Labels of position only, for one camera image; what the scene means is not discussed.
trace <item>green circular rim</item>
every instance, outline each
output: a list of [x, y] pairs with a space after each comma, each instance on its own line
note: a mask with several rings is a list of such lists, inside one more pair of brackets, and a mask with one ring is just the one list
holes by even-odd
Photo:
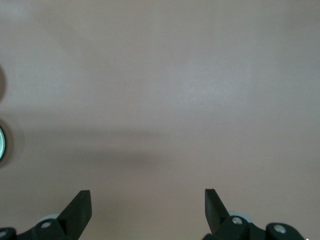
[[6, 148], [5, 135], [2, 132], [2, 129], [0, 128], [0, 160], [1, 160], [2, 156], [4, 155], [5, 148]]

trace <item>silver screw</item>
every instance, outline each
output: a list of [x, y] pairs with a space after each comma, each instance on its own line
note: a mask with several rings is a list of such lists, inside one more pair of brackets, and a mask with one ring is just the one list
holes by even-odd
[[6, 231], [0, 231], [0, 238], [4, 237], [5, 235], [7, 235]]
[[51, 222], [47, 221], [47, 222], [45, 222], [45, 223], [43, 223], [43, 224], [41, 225], [41, 228], [42, 228], [42, 229], [45, 229], [45, 228], [49, 227], [50, 225], [51, 225]]
[[241, 220], [241, 218], [239, 218], [239, 217], [234, 217], [234, 218], [232, 218], [232, 222], [234, 223], [234, 224], [237, 224], [237, 225], [241, 225], [242, 224], [242, 220]]
[[274, 225], [273, 228], [274, 230], [276, 230], [278, 233], [281, 233], [281, 234], [285, 234], [287, 232], [286, 229], [279, 224]]

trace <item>bolt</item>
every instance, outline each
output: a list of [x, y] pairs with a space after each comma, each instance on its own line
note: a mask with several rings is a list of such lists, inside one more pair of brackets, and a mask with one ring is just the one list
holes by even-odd
[[45, 223], [43, 223], [43, 224], [41, 225], [41, 228], [42, 228], [42, 229], [45, 229], [45, 228], [49, 227], [50, 225], [51, 225], [51, 222], [46, 221]]
[[281, 234], [285, 234], [287, 232], [286, 229], [279, 224], [274, 225], [273, 228], [274, 230], [276, 230], [278, 233], [281, 233]]
[[4, 237], [5, 235], [7, 235], [6, 231], [0, 231], [0, 238]]
[[239, 217], [234, 217], [234, 218], [232, 218], [232, 222], [234, 223], [234, 224], [237, 224], [237, 225], [241, 225], [243, 222], [242, 222], [242, 220], [241, 220], [241, 218], [239, 218]]

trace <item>smooth beige tabletop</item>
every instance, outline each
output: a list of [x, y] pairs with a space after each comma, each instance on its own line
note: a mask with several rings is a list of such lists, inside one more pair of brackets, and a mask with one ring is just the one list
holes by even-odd
[[0, 227], [201, 240], [213, 188], [319, 239], [319, 0], [1, 0], [0, 68]]

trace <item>gray surface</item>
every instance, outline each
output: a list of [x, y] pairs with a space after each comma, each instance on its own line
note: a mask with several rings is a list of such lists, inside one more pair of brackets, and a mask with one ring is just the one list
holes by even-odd
[[204, 189], [320, 222], [320, 2], [0, 1], [0, 226], [91, 190], [81, 239], [201, 239]]

